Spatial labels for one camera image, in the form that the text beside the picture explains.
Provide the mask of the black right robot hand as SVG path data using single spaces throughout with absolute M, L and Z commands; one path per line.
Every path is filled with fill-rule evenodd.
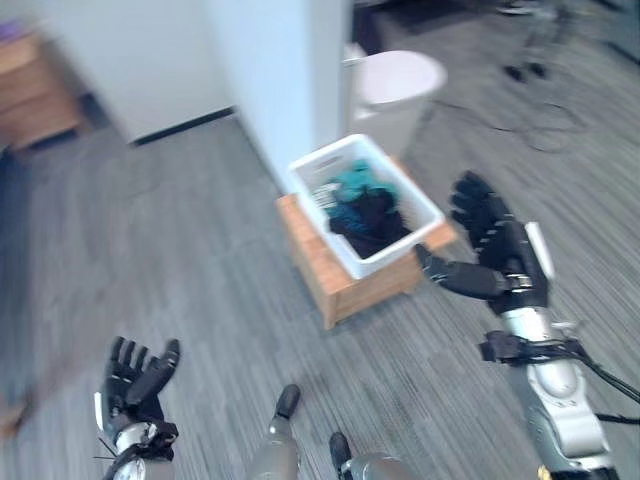
M 503 197 L 480 175 L 466 171 L 453 186 L 451 217 L 467 232 L 474 263 L 454 261 L 417 244 L 426 278 L 467 298 L 485 301 L 497 315 L 549 306 L 549 279 L 526 231 Z

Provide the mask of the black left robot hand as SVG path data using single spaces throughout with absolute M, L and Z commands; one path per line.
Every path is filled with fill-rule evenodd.
M 146 346 L 121 336 L 111 346 L 99 390 L 99 428 L 113 443 L 135 424 L 165 420 L 159 394 L 179 365 L 180 341 L 168 340 L 160 356 L 148 352 Z

